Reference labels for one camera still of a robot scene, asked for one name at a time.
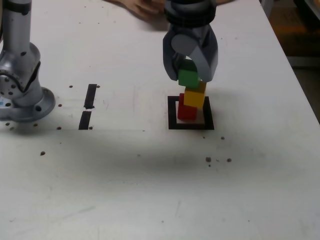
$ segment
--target robotic arm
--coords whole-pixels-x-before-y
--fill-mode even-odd
[[[0,120],[32,122],[55,106],[53,93],[40,86],[40,52],[30,42],[32,0],[3,0],[0,54]]]
[[[163,39],[163,64],[172,80],[187,57],[199,77],[210,82],[218,64],[218,43],[210,23],[216,16],[215,0],[166,0],[164,12],[171,23]]]
[[[0,54],[0,120],[32,122],[55,106],[53,93],[40,86],[40,52],[30,42],[32,0],[3,0],[3,49]],[[163,64],[172,80],[188,56],[204,82],[213,79],[218,64],[218,44],[210,22],[215,0],[166,0],[171,23],[163,39]]]

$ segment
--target table surface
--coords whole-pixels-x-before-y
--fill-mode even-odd
[[[32,6],[57,106],[37,127],[0,124],[1,240],[320,238],[319,124],[259,1],[217,8],[210,131],[168,130],[184,89],[163,21],[100,0]],[[78,130],[88,84],[93,130]]]

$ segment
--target toy block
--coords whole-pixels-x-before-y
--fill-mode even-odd
[[[178,71],[178,82],[180,86],[196,89],[199,86],[200,78],[197,67],[190,59],[184,59]]]
[[[205,102],[206,83],[204,81],[199,82],[198,88],[186,87],[184,90],[184,102],[183,104],[190,107],[202,109]]]
[[[183,93],[180,93],[177,118],[181,121],[183,120],[195,121],[197,118],[198,109],[196,107],[184,105],[184,97],[185,95]]]

